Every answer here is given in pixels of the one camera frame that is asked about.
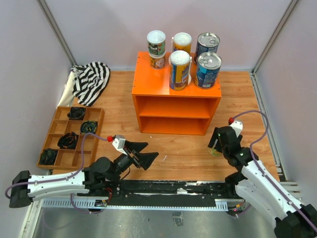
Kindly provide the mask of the white lid yellow jar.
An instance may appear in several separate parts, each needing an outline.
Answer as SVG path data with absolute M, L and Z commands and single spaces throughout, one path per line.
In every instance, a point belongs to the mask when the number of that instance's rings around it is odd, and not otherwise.
M 208 151 L 211 155 L 215 156 L 215 157 L 219 157 L 222 155 L 221 152 L 218 152 L 214 147 L 212 148 L 208 148 Z

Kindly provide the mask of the blue soup can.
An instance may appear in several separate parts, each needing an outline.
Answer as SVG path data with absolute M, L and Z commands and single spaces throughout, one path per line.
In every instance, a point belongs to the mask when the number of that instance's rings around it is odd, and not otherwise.
M 201 53 L 197 59 L 195 84 L 202 89 L 215 85 L 222 65 L 221 57 L 212 52 Z

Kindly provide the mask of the tall colourful can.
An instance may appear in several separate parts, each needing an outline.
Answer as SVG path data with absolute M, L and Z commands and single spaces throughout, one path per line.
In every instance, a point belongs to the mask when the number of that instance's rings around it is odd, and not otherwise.
M 170 55 L 169 62 L 169 86 L 174 91 L 181 91 L 191 82 L 190 70 L 192 57 L 186 51 L 176 50 Z

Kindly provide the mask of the orange noodle cup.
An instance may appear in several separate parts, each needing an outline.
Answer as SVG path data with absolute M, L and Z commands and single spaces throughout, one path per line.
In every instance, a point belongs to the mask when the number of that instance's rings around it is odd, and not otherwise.
M 153 54 L 149 54 L 150 56 L 150 65 L 154 69 L 162 69 L 165 66 L 165 53 L 157 56 Z

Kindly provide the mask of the dark blue food can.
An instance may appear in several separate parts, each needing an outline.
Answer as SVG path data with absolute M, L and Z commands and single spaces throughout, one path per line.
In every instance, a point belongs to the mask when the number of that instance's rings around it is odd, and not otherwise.
M 194 56 L 194 63 L 197 64 L 198 57 L 204 52 L 216 53 L 220 38 L 214 33 L 201 33 L 197 38 L 196 51 Z

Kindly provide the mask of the tall yellow purple can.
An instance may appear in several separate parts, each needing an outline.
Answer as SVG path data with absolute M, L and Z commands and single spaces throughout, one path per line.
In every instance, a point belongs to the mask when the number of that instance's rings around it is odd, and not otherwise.
M 172 37 L 171 43 L 171 52 L 181 50 L 190 54 L 192 44 L 192 37 L 190 34 L 179 32 Z

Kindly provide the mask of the green white noodle cup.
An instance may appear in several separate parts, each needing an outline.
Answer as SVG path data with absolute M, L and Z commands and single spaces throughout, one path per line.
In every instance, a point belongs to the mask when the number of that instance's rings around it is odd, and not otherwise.
M 153 30 L 147 34 L 148 51 L 151 55 L 160 57 L 165 53 L 165 34 L 160 30 Z

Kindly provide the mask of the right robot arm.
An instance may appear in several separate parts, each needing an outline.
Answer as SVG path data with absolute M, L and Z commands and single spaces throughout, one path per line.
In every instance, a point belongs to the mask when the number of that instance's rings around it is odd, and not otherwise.
M 241 146 L 243 125 L 216 127 L 208 144 L 237 171 L 225 178 L 229 198 L 241 197 L 272 225 L 277 238 L 315 238 L 317 210 L 288 192 L 249 147 Z

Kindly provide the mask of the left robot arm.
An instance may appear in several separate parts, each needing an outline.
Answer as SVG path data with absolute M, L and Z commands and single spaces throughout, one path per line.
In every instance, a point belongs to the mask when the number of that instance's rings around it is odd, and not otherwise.
M 9 207 L 27 207 L 33 201 L 61 194 L 81 192 L 101 196 L 106 191 L 106 184 L 120 181 L 121 174 L 131 165 L 147 170 L 159 155 L 158 152 L 141 152 L 147 142 L 130 142 L 121 135 L 110 136 L 107 140 L 120 152 L 114 161 L 100 157 L 88 167 L 59 175 L 36 176 L 21 171 L 5 191 Z

